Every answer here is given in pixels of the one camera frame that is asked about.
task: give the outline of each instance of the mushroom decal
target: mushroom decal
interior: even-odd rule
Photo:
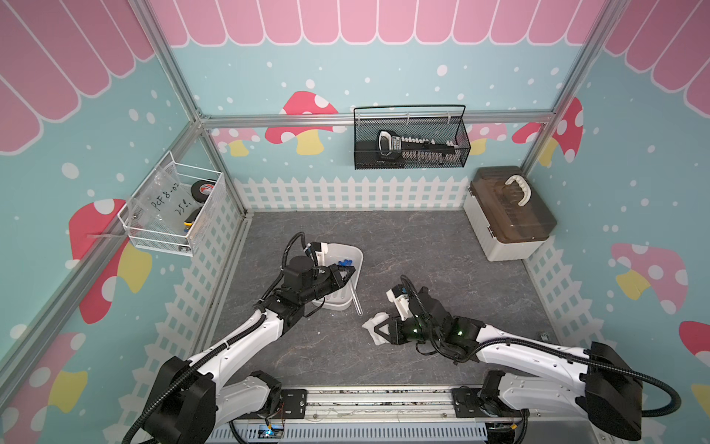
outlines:
[[[326,99],[310,91],[297,91],[286,102],[279,114],[338,114]],[[323,152],[323,143],[318,138],[318,130],[344,133],[345,126],[301,126],[294,128],[269,128],[266,130],[266,140],[272,144],[282,144],[298,139],[296,152],[302,156],[311,156]]]
[[[96,241],[96,236],[104,232],[123,203],[123,200],[118,199],[99,200],[74,213],[69,221],[69,238],[74,259],[67,261],[68,268],[84,257]],[[126,239],[79,304],[79,312],[84,322],[97,323],[109,312],[117,276],[125,280],[133,293],[138,293],[146,282],[152,265],[151,254],[137,250]]]
[[[513,135],[513,142],[517,144],[526,144],[535,140],[537,133],[540,131],[541,125],[538,123],[529,123],[519,129]],[[569,104],[569,108],[564,113],[562,120],[558,123],[552,137],[545,144],[545,147],[540,153],[538,159],[540,165],[550,167],[552,165],[552,154],[558,146],[562,149],[564,159],[570,163],[577,157],[581,137],[584,133],[584,112],[579,99],[576,97]]]
[[[210,131],[214,142],[220,153],[226,153],[227,146],[229,153],[233,157],[244,157],[249,154],[249,150],[244,146],[243,141],[259,142],[261,137],[253,128],[215,128]]]
[[[710,367],[710,325],[687,320],[680,323],[678,335],[685,348]]]
[[[42,435],[47,409],[69,413],[89,381],[86,372],[62,370],[86,340],[84,333],[63,333],[54,339],[37,366],[2,413],[5,444],[34,444]]]
[[[508,138],[508,129],[504,124],[472,124],[466,128],[471,141],[470,156],[486,152],[486,140],[504,141]]]
[[[688,294],[688,273],[683,259],[672,250],[645,245],[614,244],[612,261],[629,268],[628,273],[616,277],[616,282],[631,299],[653,287],[663,310],[672,315],[678,311]]]
[[[698,400],[698,404],[705,410],[705,414],[710,416],[710,386],[703,384],[693,384],[690,389]]]

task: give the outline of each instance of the brown plastic lid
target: brown plastic lid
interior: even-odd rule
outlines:
[[[522,207],[518,205],[525,193],[515,181],[506,185],[507,179],[516,174],[525,177],[517,166],[479,168],[471,182],[471,191],[498,241],[504,244],[544,241],[557,220],[530,182],[530,200]]]

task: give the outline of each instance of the gray mat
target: gray mat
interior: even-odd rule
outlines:
[[[259,212],[215,340],[253,313],[252,304],[278,274],[286,243],[299,231],[306,233],[308,242],[362,250],[357,293],[365,313],[358,316],[351,305],[345,311],[323,309],[302,319],[247,362],[231,382],[263,370],[285,386],[480,384],[486,364],[454,365],[438,355],[418,354],[414,344],[375,346],[361,327],[378,312],[397,313],[385,292],[399,283],[401,274],[417,288],[429,287],[430,295],[454,315],[533,339],[540,331],[553,335],[523,263],[488,262],[463,211]]]

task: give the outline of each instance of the box handle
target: box handle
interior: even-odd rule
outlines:
[[[528,200],[530,200],[530,196],[532,195],[530,191],[530,186],[527,182],[525,182],[524,177],[519,174],[514,174],[509,177],[506,180],[506,185],[510,185],[511,183],[513,183],[513,181],[517,182],[520,186],[520,189],[523,190],[524,196],[522,199],[520,199],[520,202],[518,202],[518,206],[522,207],[523,205],[528,203]]]

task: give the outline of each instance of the white storage box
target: white storage box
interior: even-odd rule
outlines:
[[[479,168],[464,211],[489,261],[527,259],[557,224],[518,167]]]

